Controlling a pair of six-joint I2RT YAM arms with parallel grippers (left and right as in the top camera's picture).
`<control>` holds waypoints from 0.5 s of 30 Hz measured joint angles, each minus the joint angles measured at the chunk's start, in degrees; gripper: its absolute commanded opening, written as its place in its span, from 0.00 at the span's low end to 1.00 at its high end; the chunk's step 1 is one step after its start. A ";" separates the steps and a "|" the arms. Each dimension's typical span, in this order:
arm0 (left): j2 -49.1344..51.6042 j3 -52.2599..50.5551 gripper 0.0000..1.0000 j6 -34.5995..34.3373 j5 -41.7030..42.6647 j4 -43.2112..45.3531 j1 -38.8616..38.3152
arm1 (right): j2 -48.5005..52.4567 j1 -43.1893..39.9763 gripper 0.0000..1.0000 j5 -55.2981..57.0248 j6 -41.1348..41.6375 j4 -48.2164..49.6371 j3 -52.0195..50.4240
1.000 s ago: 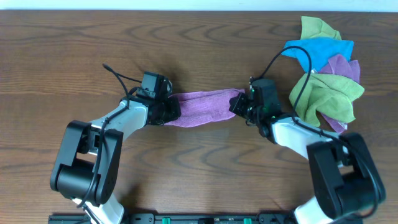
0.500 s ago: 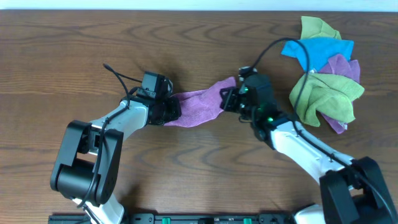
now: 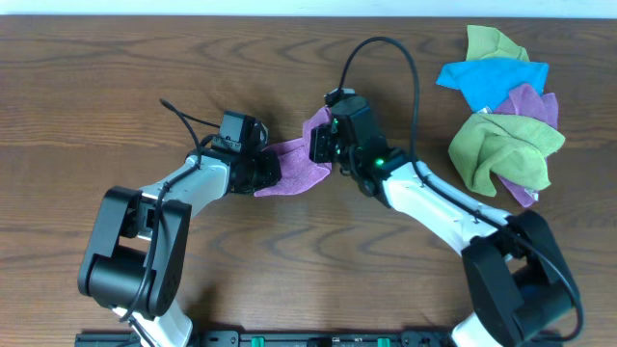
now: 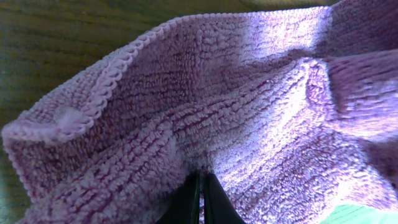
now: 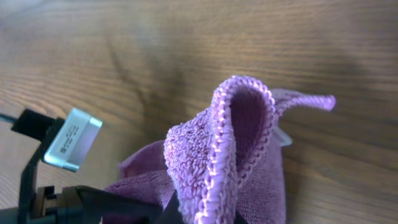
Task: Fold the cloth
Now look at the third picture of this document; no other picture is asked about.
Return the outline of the purple microfiber cloth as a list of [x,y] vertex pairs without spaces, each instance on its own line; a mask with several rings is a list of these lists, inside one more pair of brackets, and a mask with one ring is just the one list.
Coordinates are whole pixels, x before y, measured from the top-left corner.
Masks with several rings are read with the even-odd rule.
[[299,195],[331,173],[331,163],[314,163],[309,159],[311,130],[330,120],[330,109],[322,107],[310,119],[303,122],[301,138],[267,147],[267,149],[272,149],[279,158],[282,178],[274,186],[256,191],[254,193],[256,198]]

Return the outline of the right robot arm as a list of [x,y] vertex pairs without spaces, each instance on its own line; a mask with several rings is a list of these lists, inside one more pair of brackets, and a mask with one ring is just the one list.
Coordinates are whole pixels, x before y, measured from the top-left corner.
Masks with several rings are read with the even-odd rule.
[[473,312],[454,346],[557,345],[584,321],[570,269],[548,223],[472,199],[377,131],[359,137],[334,123],[310,132],[309,158],[338,163],[367,196],[434,232],[463,260]]

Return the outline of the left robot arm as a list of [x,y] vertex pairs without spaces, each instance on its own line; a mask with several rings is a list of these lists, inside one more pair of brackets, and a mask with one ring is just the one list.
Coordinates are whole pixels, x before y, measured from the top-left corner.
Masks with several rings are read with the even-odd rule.
[[116,313],[142,346],[186,346],[194,324],[175,298],[191,220],[229,193],[252,194],[281,179],[272,150],[204,149],[160,181],[103,196],[78,273],[79,292]]

